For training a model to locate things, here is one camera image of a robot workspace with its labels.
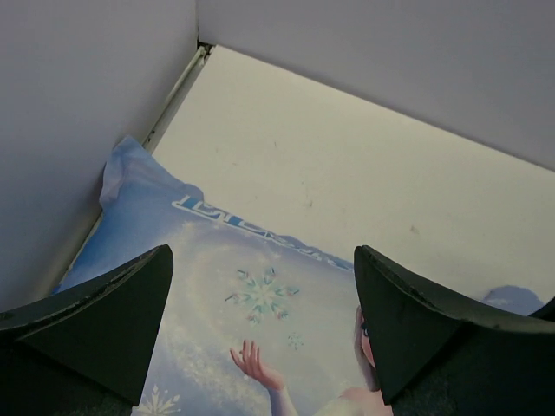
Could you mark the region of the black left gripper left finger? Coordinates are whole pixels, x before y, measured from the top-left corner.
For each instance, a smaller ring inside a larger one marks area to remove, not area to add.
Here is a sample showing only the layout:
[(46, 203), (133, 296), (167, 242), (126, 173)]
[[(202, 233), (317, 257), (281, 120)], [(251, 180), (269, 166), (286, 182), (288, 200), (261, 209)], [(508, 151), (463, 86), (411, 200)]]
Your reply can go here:
[(140, 403), (173, 276), (155, 247), (1, 314), (3, 415), (129, 415)]

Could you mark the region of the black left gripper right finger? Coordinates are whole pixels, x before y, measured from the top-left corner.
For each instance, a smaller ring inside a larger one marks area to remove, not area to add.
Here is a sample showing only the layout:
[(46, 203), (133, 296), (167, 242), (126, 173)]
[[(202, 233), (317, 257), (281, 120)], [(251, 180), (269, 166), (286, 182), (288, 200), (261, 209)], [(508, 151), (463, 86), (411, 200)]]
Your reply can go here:
[(354, 252), (384, 402), (396, 415), (551, 415), (554, 305), (518, 315)]

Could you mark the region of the blue printed pillowcase pink inside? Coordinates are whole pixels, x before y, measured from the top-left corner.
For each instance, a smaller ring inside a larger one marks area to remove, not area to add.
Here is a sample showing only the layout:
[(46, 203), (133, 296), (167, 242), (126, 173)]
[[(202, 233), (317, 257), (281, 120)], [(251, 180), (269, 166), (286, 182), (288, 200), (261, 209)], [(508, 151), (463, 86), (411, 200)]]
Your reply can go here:
[[(60, 291), (168, 245), (173, 276), (137, 415), (396, 415), (383, 398), (343, 261), (207, 204), (125, 138), (105, 165), (103, 219)], [(482, 300), (518, 315), (529, 290)]]

